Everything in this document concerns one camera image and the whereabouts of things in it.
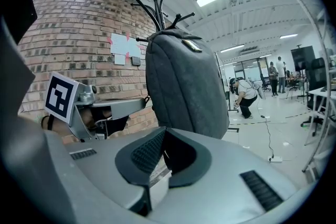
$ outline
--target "window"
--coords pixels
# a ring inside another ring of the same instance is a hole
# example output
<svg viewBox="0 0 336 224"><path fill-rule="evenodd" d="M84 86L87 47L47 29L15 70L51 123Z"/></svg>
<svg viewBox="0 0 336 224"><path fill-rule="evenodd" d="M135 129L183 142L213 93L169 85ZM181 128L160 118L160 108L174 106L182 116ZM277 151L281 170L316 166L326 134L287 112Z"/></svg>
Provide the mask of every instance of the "window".
<svg viewBox="0 0 336 224"><path fill-rule="evenodd" d="M259 81L260 78L260 69L257 59L252 59L243 62L245 78L250 79L251 81Z"/></svg>
<svg viewBox="0 0 336 224"><path fill-rule="evenodd" d="M268 65L265 58L259 59L260 71L264 75L264 78L268 78Z"/></svg>
<svg viewBox="0 0 336 224"><path fill-rule="evenodd" d="M233 68L235 70L236 78L245 79L244 68L241 62L234 63Z"/></svg>

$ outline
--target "brick wall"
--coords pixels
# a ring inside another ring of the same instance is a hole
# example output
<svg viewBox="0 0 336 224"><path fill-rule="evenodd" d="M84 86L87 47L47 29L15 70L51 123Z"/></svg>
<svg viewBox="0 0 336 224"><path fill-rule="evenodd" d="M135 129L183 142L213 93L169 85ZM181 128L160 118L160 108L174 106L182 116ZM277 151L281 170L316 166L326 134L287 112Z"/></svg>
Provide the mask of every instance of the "brick wall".
<svg viewBox="0 0 336 224"><path fill-rule="evenodd" d="M97 86L102 99L136 98L147 95L145 47L141 43L141 65L114 65L108 37L111 33L145 38L155 27L145 12L131 7L133 0L34 0L38 19L18 49L26 65L36 75L21 110L42 116L44 93L52 71ZM124 131L128 134L157 126L151 107L130 116Z"/></svg>

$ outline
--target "electrical outlet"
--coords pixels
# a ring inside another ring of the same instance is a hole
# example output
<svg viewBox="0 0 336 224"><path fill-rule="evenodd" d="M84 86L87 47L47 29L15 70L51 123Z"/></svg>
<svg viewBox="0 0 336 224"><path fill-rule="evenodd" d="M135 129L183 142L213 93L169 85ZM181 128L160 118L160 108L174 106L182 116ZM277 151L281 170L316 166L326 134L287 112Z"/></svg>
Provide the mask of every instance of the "electrical outlet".
<svg viewBox="0 0 336 224"><path fill-rule="evenodd" d="M267 161L269 161L269 159L271 159L271 163L282 163L281 156L274 156L274 158L272 158L272 156L268 156Z"/></svg>

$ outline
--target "person's hand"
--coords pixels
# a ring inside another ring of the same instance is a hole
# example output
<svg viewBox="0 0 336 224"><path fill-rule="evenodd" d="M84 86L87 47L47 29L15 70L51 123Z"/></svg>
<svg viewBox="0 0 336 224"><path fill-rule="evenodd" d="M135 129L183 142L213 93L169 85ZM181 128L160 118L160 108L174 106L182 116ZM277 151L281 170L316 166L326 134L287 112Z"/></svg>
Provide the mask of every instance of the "person's hand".
<svg viewBox="0 0 336 224"><path fill-rule="evenodd" d="M109 118L112 113L111 113L111 110L103 110L102 111L103 115L105 118ZM93 117L92 117L92 113L90 111L90 109L82 109L79 111L79 114L83 120L83 123L86 125L86 127L88 128L92 128L94 127L94 120L93 120ZM65 136L65 135L71 135L72 132L71 130L69 129L68 125L61 121L60 119L58 118L55 118L54 119L54 122L52 123L53 127L52 127L52 130L62 136ZM45 120L43 120L43 123L42 123L42 128L47 130L48 129L48 118L46 118Z"/></svg>

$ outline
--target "white t-shirt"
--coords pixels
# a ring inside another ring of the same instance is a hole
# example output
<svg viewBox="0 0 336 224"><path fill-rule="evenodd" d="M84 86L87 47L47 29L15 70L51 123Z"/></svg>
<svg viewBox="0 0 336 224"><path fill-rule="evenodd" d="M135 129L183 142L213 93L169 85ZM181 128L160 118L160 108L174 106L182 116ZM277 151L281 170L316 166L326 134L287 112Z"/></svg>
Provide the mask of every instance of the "white t-shirt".
<svg viewBox="0 0 336 224"><path fill-rule="evenodd" d="M278 73L279 73L279 76L280 78L283 78L285 76L285 71L284 71L284 63L281 62L281 61L277 61L276 63L276 66L277 66L277 70L278 70Z"/></svg>
<svg viewBox="0 0 336 224"><path fill-rule="evenodd" d="M239 80L238 94L241 92L246 93L245 99L252 99L257 95L257 90L253 89L246 80Z"/></svg>

